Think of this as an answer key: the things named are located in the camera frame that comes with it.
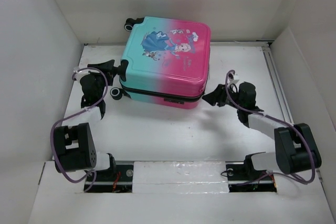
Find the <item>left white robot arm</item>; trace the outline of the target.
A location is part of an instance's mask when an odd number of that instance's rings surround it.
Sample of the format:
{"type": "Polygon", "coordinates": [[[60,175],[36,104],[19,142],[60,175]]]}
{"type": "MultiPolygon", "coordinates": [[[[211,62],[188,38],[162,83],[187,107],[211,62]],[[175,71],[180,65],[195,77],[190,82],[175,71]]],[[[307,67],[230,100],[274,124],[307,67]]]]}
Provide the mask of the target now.
{"type": "Polygon", "coordinates": [[[88,64],[76,69],[71,78],[82,88],[81,110],[58,120],[50,131],[50,145],[57,172],[72,182],[80,182],[69,177],[69,172],[82,170],[86,176],[98,174],[105,180],[117,175],[117,165],[110,153],[96,151],[91,128],[94,120],[103,119],[106,112],[105,96],[113,85],[115,76],[125,76],[127,63],[118,67],[114,60],[99,64],[88,64]]]}

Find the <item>teal pink suitcase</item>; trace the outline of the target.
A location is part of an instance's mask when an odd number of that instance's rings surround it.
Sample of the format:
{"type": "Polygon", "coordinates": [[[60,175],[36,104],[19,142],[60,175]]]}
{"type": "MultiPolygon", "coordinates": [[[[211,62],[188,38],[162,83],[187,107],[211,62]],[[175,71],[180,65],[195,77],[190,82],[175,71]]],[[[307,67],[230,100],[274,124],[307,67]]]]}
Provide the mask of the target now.
{"type": "Polygon", "coordinates": [[[121,57],[115,100],[132,100],[193,109],[209,74],[211,29],[204,23],[146,16],[128,18],[130,32],[121,57]]]}

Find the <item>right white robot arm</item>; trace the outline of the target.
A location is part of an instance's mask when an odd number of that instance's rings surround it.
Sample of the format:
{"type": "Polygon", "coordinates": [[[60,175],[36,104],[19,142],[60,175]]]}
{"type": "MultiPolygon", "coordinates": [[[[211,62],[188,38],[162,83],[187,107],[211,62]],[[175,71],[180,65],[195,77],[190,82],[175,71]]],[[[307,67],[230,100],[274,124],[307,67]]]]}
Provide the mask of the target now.
{"type": "Polygon", "coordinates": [[[310,126],[305,123],[290,124],[265,114],[256,105],[256,96],[256,87],[243,82],[238,87],[233,83],[219,84],[202,99],[211,106],[236,108],[238,119],[245,127],[274,140],[280,175],[301,184],[312,183],[322,159],[310,126]]]}

